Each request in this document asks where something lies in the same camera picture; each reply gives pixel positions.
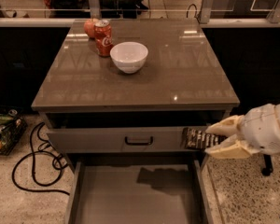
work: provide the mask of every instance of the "black handle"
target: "black handle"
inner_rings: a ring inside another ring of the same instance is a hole
[[[153,143],[153,136],[150,136],[150,139],[148,142],[145,143],[134,143],[134,142],[129,142],[129,138],[125,137],[124,138],[124,142],[128,145],[128,146],[151,146]]]

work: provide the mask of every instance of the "terrazzo floor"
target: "terrazzo floor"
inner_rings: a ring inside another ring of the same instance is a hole
[[[36,124],[37,115],[25,116],[28,128],[20,142],[8,156],[0,156],[0,224],[64,223],[68,196],[60,192],[28,192],[18,189],[11,180],[16,163],[31,152],[29,137]],[[41,137],[46,137],[46,127]],[[34,148],[42,142],[34,136]],[[56,178],[52,159],[36,156],[36,177],[42,183]],[[49,187],[37,186],[31,178],[32,158],[25,160],[16,171],[17,182],[29,189],[71,189],[73,174],[65,168],[61,180]],[[215,224],[272,224],[280,223],[280,155],[273,156],[273,173],[263,176],[262,155],[246,160],[214,160],[210,158],[203,169],[203,182]]]

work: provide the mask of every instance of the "closed drawer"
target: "closed drawer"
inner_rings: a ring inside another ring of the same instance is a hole
[[[184,127],[51,129],[48,137],[62,153],[186,151]]]

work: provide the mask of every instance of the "soda can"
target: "soda can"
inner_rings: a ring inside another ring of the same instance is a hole
[[[108,20],[98,20],[94,24],[95,44],[100,56],[110,56],[112,45],[111,25]]]

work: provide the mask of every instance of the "bowl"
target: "bowl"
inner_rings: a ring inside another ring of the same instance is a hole
[[[138,42],[122,42],[111,49],[110,56],[119,70],[131,74],[142,68],[147,60],[148,49]]]

